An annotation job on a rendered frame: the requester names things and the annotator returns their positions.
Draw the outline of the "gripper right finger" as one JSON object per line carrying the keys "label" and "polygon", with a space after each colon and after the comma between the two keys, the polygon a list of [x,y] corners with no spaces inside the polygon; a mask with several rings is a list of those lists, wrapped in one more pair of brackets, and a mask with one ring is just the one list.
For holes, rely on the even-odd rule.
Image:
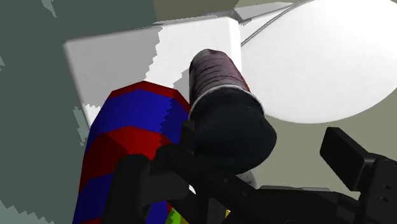
{"label": "gripper right finger", "polygon": [[352,192],[353,224],[397,224],[397,161],[366,151],[338,127],[327,127],[320,155]]}

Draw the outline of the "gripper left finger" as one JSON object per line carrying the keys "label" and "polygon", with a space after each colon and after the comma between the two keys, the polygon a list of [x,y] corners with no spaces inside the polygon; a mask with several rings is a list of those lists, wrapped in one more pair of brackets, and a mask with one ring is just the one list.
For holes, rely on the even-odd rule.
{"label": "gripper left finger", "polygon": [[118,160],[101,224],[146,224],[151,205],[167,201],[188,224],[259,224],[255,189],[193,153],[195,124],[182,124],[181,140],[149,160]]}

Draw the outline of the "dark red and black bottle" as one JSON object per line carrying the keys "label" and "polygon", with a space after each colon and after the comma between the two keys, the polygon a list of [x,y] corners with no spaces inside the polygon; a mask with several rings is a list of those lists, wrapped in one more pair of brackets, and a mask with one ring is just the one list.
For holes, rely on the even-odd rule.
{"label": "dark red and black bottle", "polygon": [[277,141],[263,106],[224,52],[204,49],[189,67],[195,155],[233,174],[264,162]]}

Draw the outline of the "red blue striped rounded vase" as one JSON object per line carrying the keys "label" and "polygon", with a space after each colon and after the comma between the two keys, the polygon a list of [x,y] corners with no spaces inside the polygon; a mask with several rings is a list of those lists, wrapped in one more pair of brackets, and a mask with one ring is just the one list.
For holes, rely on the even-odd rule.
{"label": "red blue striped rounded vase", "polygon": [[90,127],[72,224],[100,224],[118,159],[178,144],[189,110],[177,90],[148,81],[112,91]]}

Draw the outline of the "yellow green object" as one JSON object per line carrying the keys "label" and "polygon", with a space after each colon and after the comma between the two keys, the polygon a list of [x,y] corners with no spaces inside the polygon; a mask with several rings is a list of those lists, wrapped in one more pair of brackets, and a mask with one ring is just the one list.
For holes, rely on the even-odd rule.
{"label": "yellow green object", "polygon": [[164,224],[189,224],[175,209],[171,209]]}

